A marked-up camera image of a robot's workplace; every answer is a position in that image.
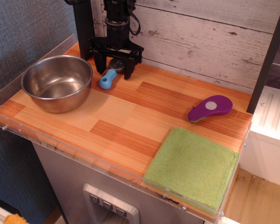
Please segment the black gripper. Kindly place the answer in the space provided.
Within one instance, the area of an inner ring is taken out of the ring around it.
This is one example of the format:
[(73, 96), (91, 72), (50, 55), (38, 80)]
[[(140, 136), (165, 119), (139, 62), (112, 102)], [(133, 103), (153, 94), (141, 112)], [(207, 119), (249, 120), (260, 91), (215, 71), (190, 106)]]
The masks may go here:
[(144, 48), (131, 42), (129, 36), (136, 35), (139, 31), (140, 27), (134, 33), (130, 23), (108, 23), (107, 36), (95, 37), (94, 40), (93, 56), (97, 72), (104, 73), (107, 57), (122, 58), (125, 60), (124, 79), (130, 79), (135, 66), (142, 61)]

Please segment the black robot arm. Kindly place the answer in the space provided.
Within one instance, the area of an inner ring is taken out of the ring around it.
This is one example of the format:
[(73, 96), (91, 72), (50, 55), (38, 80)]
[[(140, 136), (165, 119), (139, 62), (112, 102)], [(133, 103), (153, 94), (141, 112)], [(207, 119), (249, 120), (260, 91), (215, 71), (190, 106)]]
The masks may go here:
[(107, 57), (124, 60), (124, 79), (130, 79), (134, 68), (142, 62), (144, 48), (133, 43), (130, 35), (138, 35), (141, 27), (134, 33), (130, 28), (130, 18), (139, 21), (133, 14), (135, 9), (134, 0), (105, 0), (104, 10), (106, 11), (105, 24), (107, 26), (106, 37), (92, 37), (91, 52), (97, 72), (103, 74), (106, 70)]

